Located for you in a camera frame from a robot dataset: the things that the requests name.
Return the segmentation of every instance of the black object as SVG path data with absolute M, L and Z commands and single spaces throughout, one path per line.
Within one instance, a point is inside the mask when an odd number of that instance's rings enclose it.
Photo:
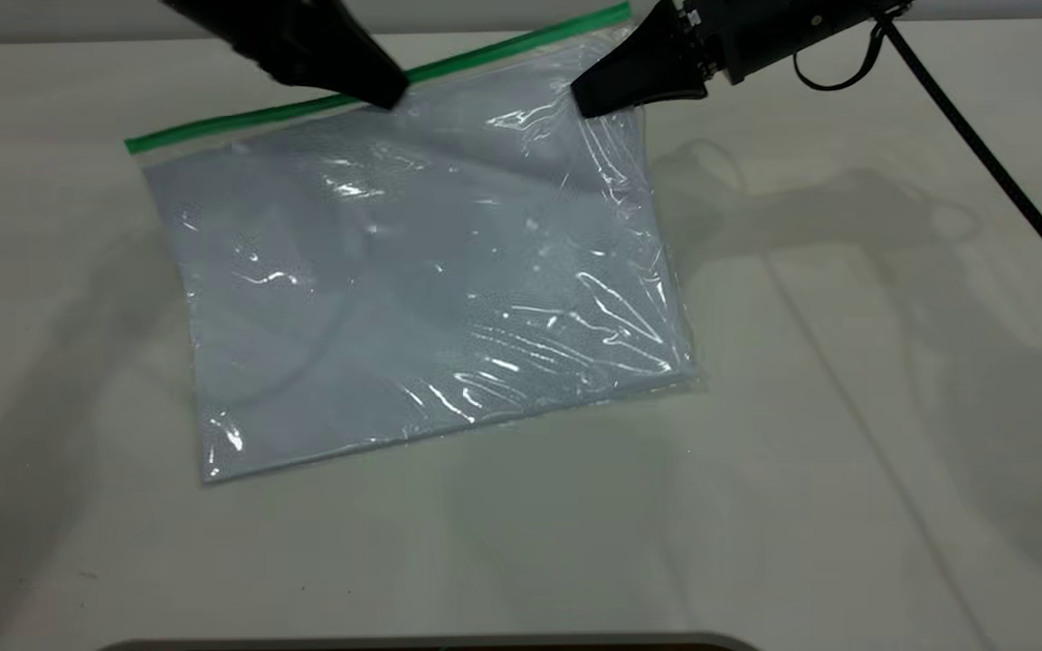
M 340 0 L 163 0 L 284 85 L 392 108 L 408 77 Z
M 875 0 L 887 11 L 902 0 Z M 663 99 L 701 99 L 726 71 L 739 83 L 774 61 L 859 24 L 860 0 L 661 0 L 629 37 L 573 82 L 581 115 Z

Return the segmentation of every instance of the white table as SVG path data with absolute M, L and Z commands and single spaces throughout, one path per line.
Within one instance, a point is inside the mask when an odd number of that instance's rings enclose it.
M 1042 22 L 902 29 L 1042 206 Z M 842 79 L 865 40 L 805 69 Z M 846 93 L 787 64 L 712 91 L 648 111 L 702 387 L 204 490 L 181 285 L 121 140 L 315 93 L 210 41 L 0 46 L 1 650 L 1042 648 L 1042 244 L 889 48 Z

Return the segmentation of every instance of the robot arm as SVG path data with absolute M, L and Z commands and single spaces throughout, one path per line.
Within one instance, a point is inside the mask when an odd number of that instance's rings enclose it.
M 340 0 L 163 0 L 284 85 L 396 106 L 408 77 Z

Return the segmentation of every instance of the plastic bag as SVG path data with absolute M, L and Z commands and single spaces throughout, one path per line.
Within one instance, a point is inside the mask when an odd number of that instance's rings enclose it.
M 562 37 L 390 114 L 145 167 L 190 304 L 206 481 L 694 374 L 637 116 L 582 120 L 570 94 L 616 42 Z

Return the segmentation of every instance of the cable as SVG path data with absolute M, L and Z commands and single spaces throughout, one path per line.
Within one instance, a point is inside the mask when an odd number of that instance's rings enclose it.
M 907 67 L 914 73 L 915 78 L 919 79 L 923 90 L 927 92 L 931 99 L 935 101 L 936 106 L 939 106 L 939 110 L 943 111 L 943 116 L 947 117 L 947 121 L 950 122 L 951 126 L 956 128 L 956 131 L 963 136 L 964 143 L 967 143 L 971 151 L 975 153 L 979 161 L 984 164 L 984 167 L 988 169 L 992 178 L 995 178 L 999 187 L 1008 195 L 1013 203 L 1016 203 L 1016 207 L 1020 210 L 1020 214 L 1024 216 L 1026 222 L 1028 222 L 1032 228 L 1037 231 L 1039 239 L 1042 240 L 1042 214 L 1039 211 L 1032 199 L 1026 196 L 1026 193 L 1018 185 L 1018 182 L 1012 178 L 1012 175 L 1008 173 L 1008 169 L 1004 165 L 997 159 L 996 155 L 991 152 L 988 145 L 984 143 L 984 140 L 979 137 L 976 133 L 975 128 L 971 127 L 971 124 L 967 122 L 967 119 L 963 117 L 963 114 L 956 108 L 956 104 L 951 103 L 950 98 L 947 98 L 947 94 L 943 92 L 943 89 L 939 86 L 939 83 L 935 78 L 931 77 L 931 73 L 927 72 L 926 66 L 922 65 L 919 60 L 915 51 L 911 50 L 911 46 L 902 34 L 898 31 L 894 24 L 894 18 L 898 17 L 905 9 L 904 7 L 898 7 L 892 11 L 879 11 L 873 7 L 869 0 L 865 0 L 865 5 L 867 11 L 875 20 L 875 28 L 871 32 L 871 45 L 867 49 L 867 58 L 864 58 L 863 69 L 860 73 L 855 75 L 854 78 L 850 78 L 847 81 L 840 83 L 840 85 L 818 85 L 810 79 L 803 77 L 801 71 L 798 70 L 798 59 L 794 60 L 794 71 L 798 74 L 798 78 L 802 79 L 802 82 L 807 85 L 814 87 L 816 91 L 840 91 L 843 87 L 848 87 L 854 85 L 860 79 L 866 77 L 866 73 L 871 72 L 872 67 L 874 67 L 874 58 L 879 55 L 880 42 L 883 37 L 890 37 L 890 42 L 895 46 L 902 57 L 902 61 L 907 64 Z

